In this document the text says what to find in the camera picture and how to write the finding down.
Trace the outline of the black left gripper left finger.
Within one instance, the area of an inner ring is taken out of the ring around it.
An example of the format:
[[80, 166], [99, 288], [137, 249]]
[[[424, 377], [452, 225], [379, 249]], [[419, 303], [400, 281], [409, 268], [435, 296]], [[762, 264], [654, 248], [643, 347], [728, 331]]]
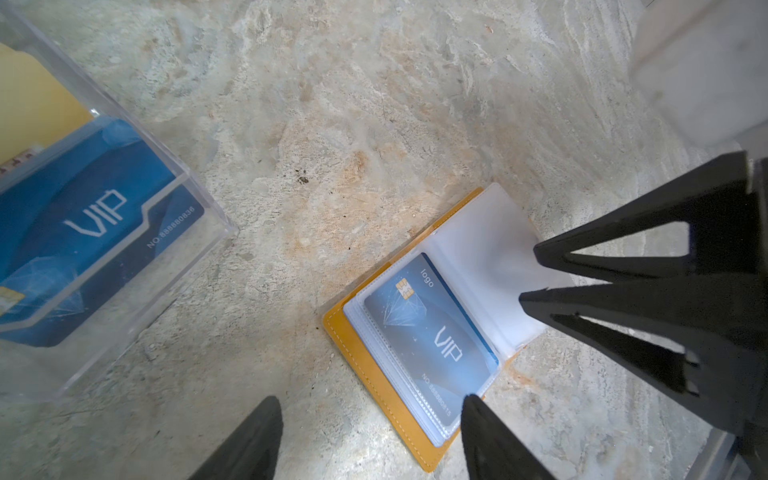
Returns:
[[271, 480], [282, 435], [280, 402], [277, 397], [268, 396], [189, 479]]

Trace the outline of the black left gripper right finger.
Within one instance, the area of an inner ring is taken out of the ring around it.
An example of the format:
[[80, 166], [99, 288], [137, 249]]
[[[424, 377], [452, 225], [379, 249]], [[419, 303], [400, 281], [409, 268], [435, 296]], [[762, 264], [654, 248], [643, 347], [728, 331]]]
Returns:
[[464, 398], [460, 430], [470, 479], [555, 479], [479, 396]]

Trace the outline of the yellow leather card holder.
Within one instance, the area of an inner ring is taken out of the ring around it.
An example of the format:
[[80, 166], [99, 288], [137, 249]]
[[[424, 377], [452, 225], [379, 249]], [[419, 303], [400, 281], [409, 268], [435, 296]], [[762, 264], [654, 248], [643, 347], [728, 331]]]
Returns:
[[323, 325], [420, 467], [436, 469], [464, 399], [483, 396], [545, 330], [522, 293], [568, 287], [499, 184], [469, 194], [324, 316]]

